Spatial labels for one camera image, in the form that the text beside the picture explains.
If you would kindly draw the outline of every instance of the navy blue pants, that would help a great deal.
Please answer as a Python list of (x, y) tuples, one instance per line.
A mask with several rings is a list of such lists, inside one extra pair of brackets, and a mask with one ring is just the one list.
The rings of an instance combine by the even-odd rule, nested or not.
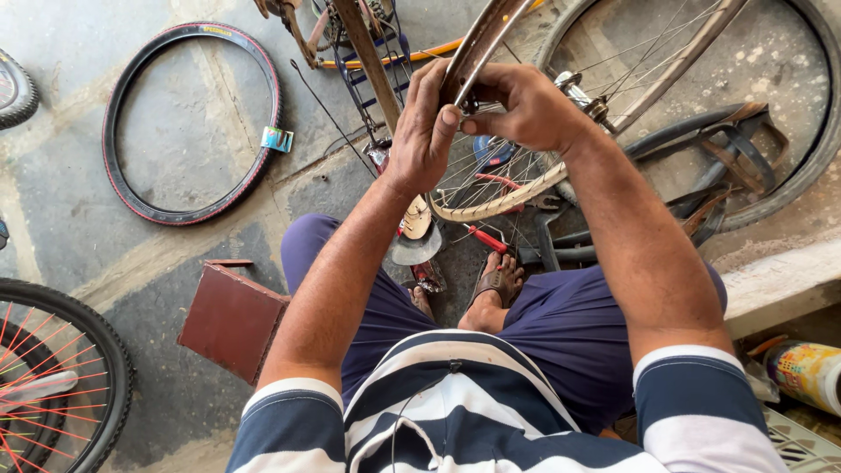
[[(292, 295), (340, 224), (327, 215), (307, 214), (286, 230), (280, 254)], [(712, 266), (707, 268), (723, 310), (727, 306), (724, 283)], [(362, 323), (341, 365), (345, 405), (397, 342), (438, 328), (412, 305), (406, 288), (380, 268)], [(625, 317), (601, 267), (531, 276), (496, 336), (540, 367), (582, 431), (598, 434), (633, 406)]]

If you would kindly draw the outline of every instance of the plastic container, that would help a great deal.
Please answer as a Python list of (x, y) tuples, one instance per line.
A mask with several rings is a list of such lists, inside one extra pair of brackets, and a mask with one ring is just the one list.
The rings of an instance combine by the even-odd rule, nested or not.
[(841, 348), (786, 340), (765, 353), (764, 365), (780, 391), (841, 416)]

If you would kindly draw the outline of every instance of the bicycle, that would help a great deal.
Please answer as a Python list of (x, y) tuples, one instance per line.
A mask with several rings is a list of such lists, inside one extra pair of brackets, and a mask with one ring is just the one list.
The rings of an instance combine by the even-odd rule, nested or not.
[[(0, 221), (0, 249), (8, 228)], [(42, 285), (0, 278), (0, 467), (94, 472), (131, 403), (125, 346), (102, 316)]]

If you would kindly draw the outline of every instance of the striped shirt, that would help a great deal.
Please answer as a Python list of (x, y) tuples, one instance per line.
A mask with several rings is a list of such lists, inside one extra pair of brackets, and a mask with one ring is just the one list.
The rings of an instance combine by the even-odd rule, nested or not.
[(423, 332), (391, 348), (344, 415), (322, 381), (260, 389), (227, 471), (788, 471), (732, 355), (661, 348), (633, 383), (641, 446), (581, 433), (537, 366), (503, 340)]

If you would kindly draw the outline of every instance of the red screwdriver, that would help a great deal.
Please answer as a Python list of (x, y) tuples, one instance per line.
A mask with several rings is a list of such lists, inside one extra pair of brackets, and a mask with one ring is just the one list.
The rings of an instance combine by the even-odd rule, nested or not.
[(462, 225), (464, 225), (464, 227), (468, 229), (468, 233), (473, 233), (479, 239), (480, 242), (493, 248), (494, 251), (496, 251), (497, 253), (505, 254), (505, 252), (508, 251), (508, 245), (505, 244), (505, 236), (502, 235), (502, 231), (500, 231), (500, 235), (502, 235), (502, 242), (500, 242), (496, 238), (493, 238), (491, 235), (488, 235), (484, 231), (481, 231), (480, 229), (476, 228), (476, 225), (468, 225), (466, 223), (462, 223)]

